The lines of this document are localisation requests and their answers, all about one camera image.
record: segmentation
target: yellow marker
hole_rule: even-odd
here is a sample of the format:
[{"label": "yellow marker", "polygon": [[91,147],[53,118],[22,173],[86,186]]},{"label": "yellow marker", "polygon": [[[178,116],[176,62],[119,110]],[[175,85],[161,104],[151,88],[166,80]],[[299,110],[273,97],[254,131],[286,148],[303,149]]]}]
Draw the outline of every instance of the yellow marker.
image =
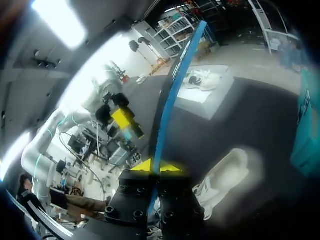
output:
[{"label": "yellow marker", "polygon": [[112,118],[115,120],[121,130],[124,130],[130,126],[130,122],[125,114],[125,111],[122,109],[115,111],[115,113],[112,114]]},{"label": "yellow marker", "polygon": [[[132,171],[146,171],[149,172],[150,171],[150,165],[151,165],[151,159],[148,159],[147,161],[144,161],[143,163],[141,163],[138,166],[135,166],[134,168],[132,168]],[[161,162],[161,167],[160,167],[160,172],[165,172],[165,171],[172,171],[172,172],[182,172],[179,168],[166,163],[165,161]]]}]

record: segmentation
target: white platform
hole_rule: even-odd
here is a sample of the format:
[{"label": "white platform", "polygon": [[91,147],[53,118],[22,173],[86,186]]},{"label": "white platform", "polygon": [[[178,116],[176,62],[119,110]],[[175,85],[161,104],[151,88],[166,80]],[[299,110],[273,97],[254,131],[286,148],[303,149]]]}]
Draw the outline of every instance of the white platform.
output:
[{"label": "white platform", "polygon": [[221,75],[221,81],[218,87],[212,91],[185,89],[182,86],[175,101],[175,106],[207,120],[211,120],[235,81],[233,76],[228,73],[228,68],[229,67],[225,65],[189,67],[187,73],[195,70],[210,71],[211,73]]}]

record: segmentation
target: robotic arm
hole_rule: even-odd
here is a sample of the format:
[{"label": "robotic arm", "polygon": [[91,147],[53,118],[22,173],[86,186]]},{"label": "robotic arm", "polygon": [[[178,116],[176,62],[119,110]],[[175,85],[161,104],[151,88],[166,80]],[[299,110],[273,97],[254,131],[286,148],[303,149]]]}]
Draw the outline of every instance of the robotic arm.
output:
[{"label": "robotic arm", "polygon": [[21,165],[33,176],[33,192],[42,203],[50,205],[50,186],[53,182],[57,162],[52,160],[47,150],[57,132],[67,132],[71,128],[92,121],[91,113],[71,112],[67,116],[57,109],[47,120],[32,142],[24,149]]},{"label": "robotic arm", "polygon": [[98,91],[93,91],[80,108],[86,112],[72,111],[65,115],[61,109],[57,109],[39,130],[36,137],[24,149],[21,165],[33,176],[32,192],[45,206],[51,203],[50,186],[53,182],[58,163],[52,159],[47,150],[57,132],[67,132],[75,126],[95,120],[95,113],[104,103],[106,93],[118,94],[122,92],[122,83],[119,77],[110,69],[106,69],[107,81],[96,85]]}]

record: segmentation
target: ceiling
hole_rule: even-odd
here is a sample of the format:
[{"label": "ceiling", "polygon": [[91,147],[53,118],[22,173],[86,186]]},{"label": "ceiling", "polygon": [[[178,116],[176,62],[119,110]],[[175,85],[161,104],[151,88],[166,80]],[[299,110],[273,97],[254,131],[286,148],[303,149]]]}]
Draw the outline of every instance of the ceiling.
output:
[{"label": "ceiling", "polygon": [[[18,31],[0,68],[3,117],[0,158],[19,135],[44,123],[73,76],[108,39],[128,31],[135,21],[143,20],[159,1],[70,0],[69,4],[87,30],[86,42],[74,50],[68,49],[38,14],[27,7],[20,16]],[[32,60],[35,51],[38,51],[38,59],[55,63],[56,69],[38,66]]]}]

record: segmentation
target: shoe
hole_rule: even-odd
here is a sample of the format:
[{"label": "shoe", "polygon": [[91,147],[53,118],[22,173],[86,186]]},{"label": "shoe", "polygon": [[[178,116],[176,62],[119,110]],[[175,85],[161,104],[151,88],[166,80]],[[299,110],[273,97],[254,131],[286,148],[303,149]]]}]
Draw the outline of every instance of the shoe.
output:
[{"label": "shoe", "polygon": [[192,71],[183,81],[186,89],[199,89],[211,91],[215,89],[221,80],[221,76],[215,73]]}]

